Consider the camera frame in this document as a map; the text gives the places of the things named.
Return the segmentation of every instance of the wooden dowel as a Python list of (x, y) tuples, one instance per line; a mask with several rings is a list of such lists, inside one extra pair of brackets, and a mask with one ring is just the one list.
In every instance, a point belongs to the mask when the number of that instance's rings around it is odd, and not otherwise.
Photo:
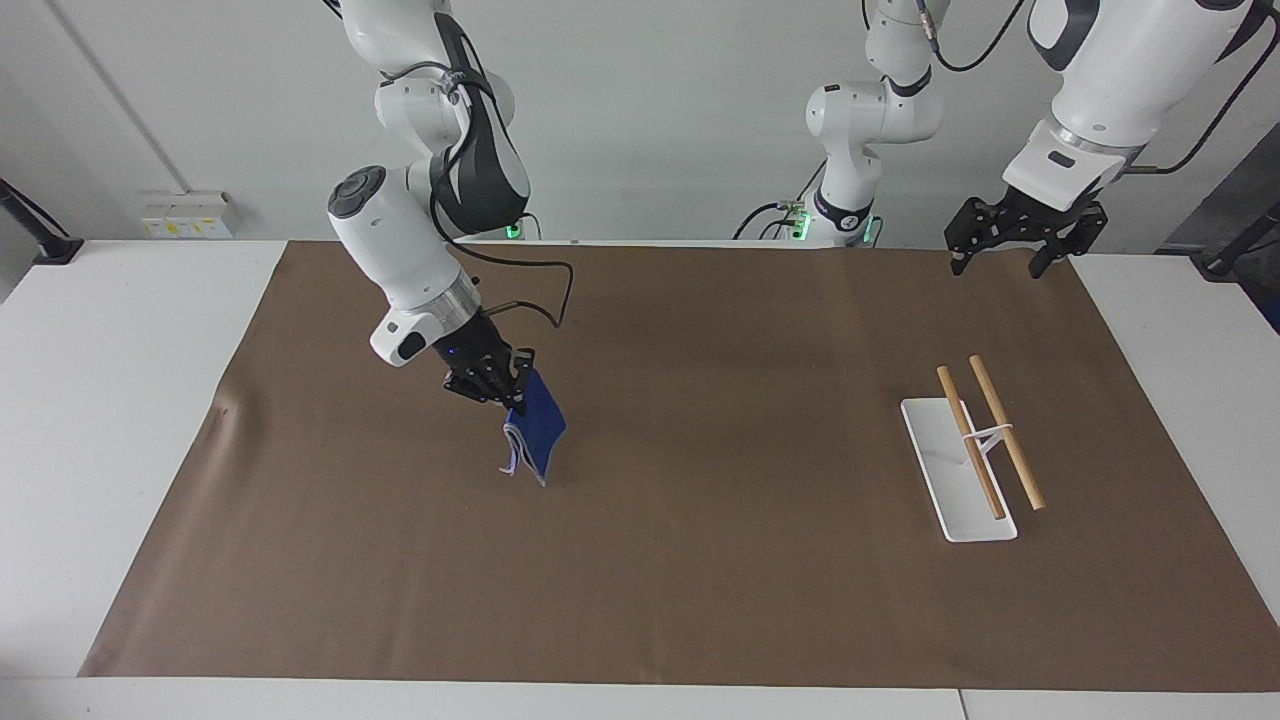
[[(942, 365), (938, 368), (938, 379), (942, 380), (942, 392), (947, 395), (947, 401), (951, 404), (951, 414), (956, 418), (956, 427), (960, 428), (960, 434), (966, 436), (973, 432), (973, 427), (969, 424), (969, 419), (965, 418), (964, 406), (960, 405), (960, 393), (956, 392), (956, 383), (951, 378), (951, 370)], [(997, 520), (1005, 519), (1005, 509), (1000, 505), (1000, 495), (996, 493), (996, 483), (991, 480), (991, 474), (987, 473), (987, 461), (982, 456), (982, 451), (978, 448), (978, 441), (966, 437), (964, 438), (964, 447), (969, 451), (969, 461), (973, 462), (974, 471), (978, 473), (978, 480), (982, 482), (982, 491), (987, 493), (987, 503), (991, 505), (991, 515)]]
[[(987, 405), (991, 406), (991, 414), (996, 418), (996, 424), (1007, 425), (1009, 414), (1005, 413), (1005, 404), (1000, 401), (1000, 395), (996, 393), (996, 386), (991, 382), (987, 365), (977, 355), (969, 357), (969, 364), (973, 365), (973, 372), (978, 375), (978, 384), (982, 386), (982, 395), (987, 397)], [(1018, 442), (1018, 434), (1011, 428), (1005, 430), (1005, 445), (1009, 446), (1009, 456), (1014, 460), (1014, 469), (1018, 470), (1018, 479), (1023, 483), (1027, 500), (1032, 502), (1032, 510), (1043, 510), (1044, 496), (1036, 483), (1032, 466), (1027, 462), (1027, 455), (1023, 452), (1021, 443)]]

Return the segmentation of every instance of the blue towel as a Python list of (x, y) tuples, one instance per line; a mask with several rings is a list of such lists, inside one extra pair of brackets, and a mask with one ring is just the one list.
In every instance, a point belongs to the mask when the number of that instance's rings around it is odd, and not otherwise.
[(547, 389), (543, 377), (538, 370), (530, 370), (529, 384), (525, 387), (525, 415), (508, 410), (507, 421), (502, 425), (502, 432), (511, 443), (511, 464), (502, 471), (515, 475), (516, 468), (524, 461), (538, 477), (538, 482), (547, 487), (552, 450), (564, 434), (564, 415)]

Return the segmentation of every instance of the brown tablecloth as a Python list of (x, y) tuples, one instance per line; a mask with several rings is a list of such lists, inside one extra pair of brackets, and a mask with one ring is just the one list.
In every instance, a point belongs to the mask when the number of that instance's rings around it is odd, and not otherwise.
[[(1070, 266), (918, 251), (521, 249), (502, 315), (568, 418), (394, 370), (337, 243), (293, 243), (84, 675), (1280, 691), (1280, 632)], [(475, 266), (490, 305), (553, 270)], [(899, 414), (982, 354), (1037, 470), (950, 544)]]

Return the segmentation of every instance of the table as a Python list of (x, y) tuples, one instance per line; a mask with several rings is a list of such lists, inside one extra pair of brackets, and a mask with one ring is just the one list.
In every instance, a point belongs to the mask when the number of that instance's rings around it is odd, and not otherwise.
[[(1280, 716), (1280, 693), (74, 679), (283, 242), (95, 242), (0, 306), (0, 719)], [(1280, 619), (1280, 338), (1174, 258), (1074, 260)]]

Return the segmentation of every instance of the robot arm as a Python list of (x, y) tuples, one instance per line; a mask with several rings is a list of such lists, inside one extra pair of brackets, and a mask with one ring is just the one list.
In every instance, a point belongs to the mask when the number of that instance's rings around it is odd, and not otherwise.
[(1087, 252), (1107, 222), (1098, 193), (1238, 46), (1248, 12), (1249, 0), (1037, 0), (1028, 29), (1062, 87), (1005, 170), (1005, 197), (993, 205), (970, 197), (947, 225), (952, 270), (1009, 241), (1043, 242), (1030, 264), (1037, 278)]
[[(928, 0), (942, 22), (950, 0)], [(870, 143), (919, 142), (942, 123), (942, 100), (931, 85), (932, 53), (922, 14), (910, 0), (878, 0), (867, 36), (867, 59), (878, 82), (842, 82), (814, 91), (805, 119), (827, 151), (822, 182), (805, 197), (809, 236), (833, 245), (859, 237), (872, 211), (881, 160)]]
[(449, 366), (447, 389), (522, 413), (534, 354), (502, 340), (445, 249), (525, 211), (509, 87), (485, 72), (449, 0), (346, 0), (342, 12), (352, 46), (387, 78), (379, 120), (424, 155), (407, 168), (356, 170), (329, 197), (338, 238), (390, 305), (370, 343), (394, 366), (431, 347)]

